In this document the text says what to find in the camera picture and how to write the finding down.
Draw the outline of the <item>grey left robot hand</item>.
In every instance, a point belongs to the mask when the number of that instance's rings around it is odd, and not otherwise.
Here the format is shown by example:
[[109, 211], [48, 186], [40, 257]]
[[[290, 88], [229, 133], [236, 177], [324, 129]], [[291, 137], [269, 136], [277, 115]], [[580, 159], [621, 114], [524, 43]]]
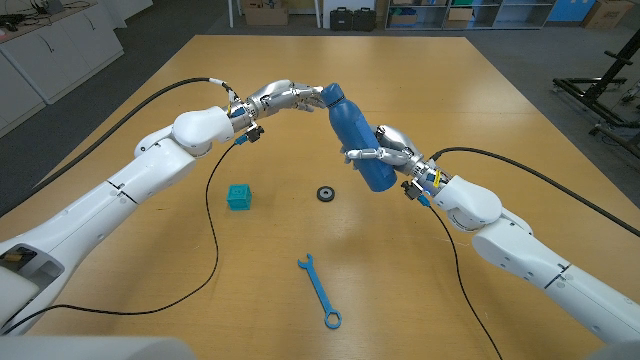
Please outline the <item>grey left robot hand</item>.
[[254, 119], [272, 116], [283, 109], [313, 112], [316, 108], [326, 107], [321, 97], [322, 90], [322, 86], [278, 80], [251, 94], [245, 104]]

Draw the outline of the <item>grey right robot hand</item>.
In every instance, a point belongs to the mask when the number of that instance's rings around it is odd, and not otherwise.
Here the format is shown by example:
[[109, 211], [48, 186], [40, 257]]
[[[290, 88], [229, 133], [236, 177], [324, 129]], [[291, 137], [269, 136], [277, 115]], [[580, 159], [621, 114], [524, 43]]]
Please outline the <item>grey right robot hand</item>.
[[420, 177], [432, 168], [429, 160], [417, 149], [411, 139], [389, 125], [371, 125], [370, 129], [378, 142], [374, 147], [352, 150], [341, 148], [345, 162], [356, 160], [380, 160], [391, 165], [396, 171], [413, 177]]

